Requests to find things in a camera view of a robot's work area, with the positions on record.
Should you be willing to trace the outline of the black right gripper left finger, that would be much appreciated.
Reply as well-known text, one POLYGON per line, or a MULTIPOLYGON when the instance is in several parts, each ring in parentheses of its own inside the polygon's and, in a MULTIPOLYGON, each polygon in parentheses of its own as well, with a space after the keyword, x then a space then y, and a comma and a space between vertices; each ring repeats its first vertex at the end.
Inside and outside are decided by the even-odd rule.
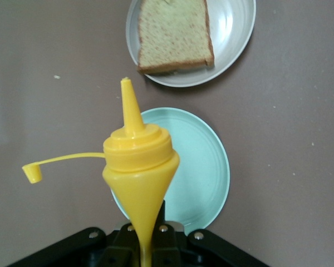
POLYGON ((99 266, 140 266, 140 245, 131 223, 125 224, 102 253, 99 266))

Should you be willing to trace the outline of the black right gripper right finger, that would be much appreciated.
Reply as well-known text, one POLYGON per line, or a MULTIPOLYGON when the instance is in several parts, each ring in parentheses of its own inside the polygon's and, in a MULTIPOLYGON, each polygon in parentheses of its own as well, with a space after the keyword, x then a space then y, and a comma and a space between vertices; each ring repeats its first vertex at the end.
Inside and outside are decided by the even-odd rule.
POLYGON ((165 220, 165 201, 162 203, 154 226, 152 238, 152 266, 181 266, 181 256, 177 246, 175 230, 165 220))

